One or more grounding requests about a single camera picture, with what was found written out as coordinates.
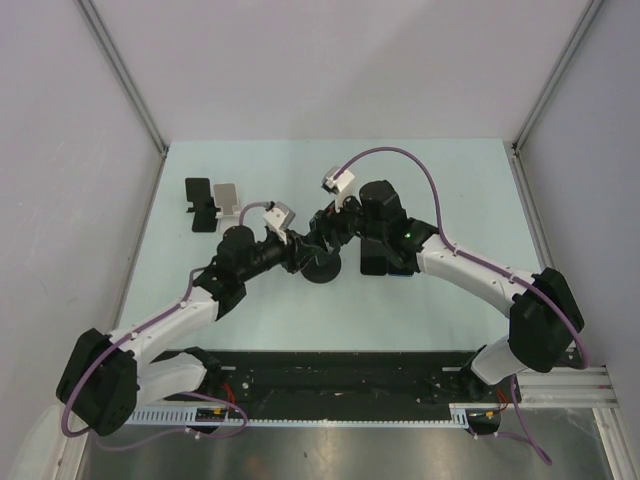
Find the black folding phone stand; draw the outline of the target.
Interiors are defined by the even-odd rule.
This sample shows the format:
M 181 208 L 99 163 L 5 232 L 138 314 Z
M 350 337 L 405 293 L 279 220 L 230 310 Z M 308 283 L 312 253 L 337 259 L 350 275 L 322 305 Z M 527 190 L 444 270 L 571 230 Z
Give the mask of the black folding phone stand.
M 220 209 L 215 204 L 210 180 L 186 178 L 185 193 L 186 201 L 191 204 L 187 212 L 193 215 L 191 230 L 194 233 L 214 233 L 217 230 L 217 214 Z

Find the black pole phone stand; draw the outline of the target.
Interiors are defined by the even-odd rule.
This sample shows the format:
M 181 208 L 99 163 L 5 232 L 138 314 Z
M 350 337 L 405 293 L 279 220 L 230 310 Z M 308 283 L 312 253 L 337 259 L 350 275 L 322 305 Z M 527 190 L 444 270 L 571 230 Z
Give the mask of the black pole phone stand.
M 340 254 L 318 253 L 301 263 L 301 274 L 314 284 L 326 284 L 337 278 L 341 272 L 342 261 Z

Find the white phone stand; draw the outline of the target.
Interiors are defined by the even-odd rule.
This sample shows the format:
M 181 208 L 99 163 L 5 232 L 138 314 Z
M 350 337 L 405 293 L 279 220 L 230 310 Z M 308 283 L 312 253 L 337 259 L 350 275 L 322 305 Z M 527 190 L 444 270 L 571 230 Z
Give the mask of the white phone stand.
M 223 233 L 238 224 L 240 202 L 234 183 L 216 183 L 213 185 L 213 200 L 216 209 L 217 231 Z

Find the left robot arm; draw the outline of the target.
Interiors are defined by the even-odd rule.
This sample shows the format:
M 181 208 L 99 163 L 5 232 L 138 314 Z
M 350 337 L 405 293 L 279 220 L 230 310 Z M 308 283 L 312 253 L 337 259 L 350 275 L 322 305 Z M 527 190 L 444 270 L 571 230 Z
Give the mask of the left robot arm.
M 63 403 L 61 430 L 75 431 L 76 415 L 86 432 L 106 436 L 139 407 L 176 394 L 207 400 L 221 387 L 221 376 L 198 349 L 167 359 L 158 357 L 174 342 L 230 313 L 245 297 L 247 281 L 282 266 L 296 273 L 313 258 L 329 253 L 316 234 L 287 230 L 262 241 L 246 226 L 227 230 L 215 256 L 189 274 L 187 290 L 175 304 L 128 329 L 103 334 L 96 329 L 77 340 L 56 389 Z

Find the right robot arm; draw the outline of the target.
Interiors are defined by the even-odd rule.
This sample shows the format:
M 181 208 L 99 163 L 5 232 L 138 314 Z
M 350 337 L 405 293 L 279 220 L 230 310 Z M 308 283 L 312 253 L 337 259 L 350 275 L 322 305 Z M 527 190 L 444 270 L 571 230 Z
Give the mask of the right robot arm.
M 501 267 L 447 245 L 438 227 L 407 215 L 386 180 L 365 184 L 357 196 L 349 180 L 328 177 L 322 187 L 334 199 L 310 227 L 328 253 L 357 237 L 362 273 L 430 275 L 471 293 L 508 319 L 507 335 L 481 347 L 463 368 L 461 388 L 469 399 L 486 400 L 499 382 L 525 369 L 551 371 L 583 329 L 582 315 L 559 271 Z

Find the blue-edged black phone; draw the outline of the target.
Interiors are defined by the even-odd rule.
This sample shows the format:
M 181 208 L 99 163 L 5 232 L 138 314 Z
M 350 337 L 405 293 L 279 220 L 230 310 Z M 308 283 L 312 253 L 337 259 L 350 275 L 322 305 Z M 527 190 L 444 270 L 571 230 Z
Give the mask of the blue-edged black phone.
M 395 277 L 411 277 L 414 275 L 414 269 L 411 266 L 397 266 L 390 260 L 387 261 L 387 274 Z

